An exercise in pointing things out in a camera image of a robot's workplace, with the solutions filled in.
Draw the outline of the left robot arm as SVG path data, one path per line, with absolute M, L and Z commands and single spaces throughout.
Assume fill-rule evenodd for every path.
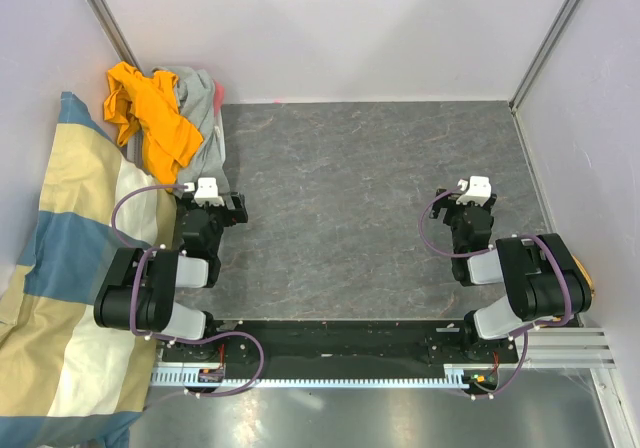
M 184 343 L 196 360 L 208 361 L 218 353 L 221 323 L 207 311 L 177 302 L 176 291 L 215 286 L 224 231 L 247 223 L 248 214 L 245 196 L 238 192 L 219 206 L 198 204 L 191 196 L 182 205 L 178 248 L 119 248 L 94 302 L 93 316 L 103 328 Z

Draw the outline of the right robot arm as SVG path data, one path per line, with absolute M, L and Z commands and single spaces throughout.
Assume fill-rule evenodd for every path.
M 562 327 L 591 308 L 594 288 L 584 268 L 556 233 L 492 240 L 497 195 L 480 177 L 461 180 L 459 190 L 438 189 L 422 213 L 425 246 L 451 260 L 463 286 L 501 283 L 505 294 L 465 315 L 458 349 L 467 360 L 483 360 L 494 342 L 531 329 Z

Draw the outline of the orange t shirt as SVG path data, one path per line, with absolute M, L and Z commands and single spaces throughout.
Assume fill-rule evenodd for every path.
M 104 120 L 118 127 L 117 144 L 124 146 L 141 132 L 146 170 L 162 184 L 176 183 L 179 171 L 203 143 L 200 131 L 180 114 L 174 93 L 178 75 L 161 69 L 147 77 L 120 62 L 106 76 L 109 95 L 103 104 Z

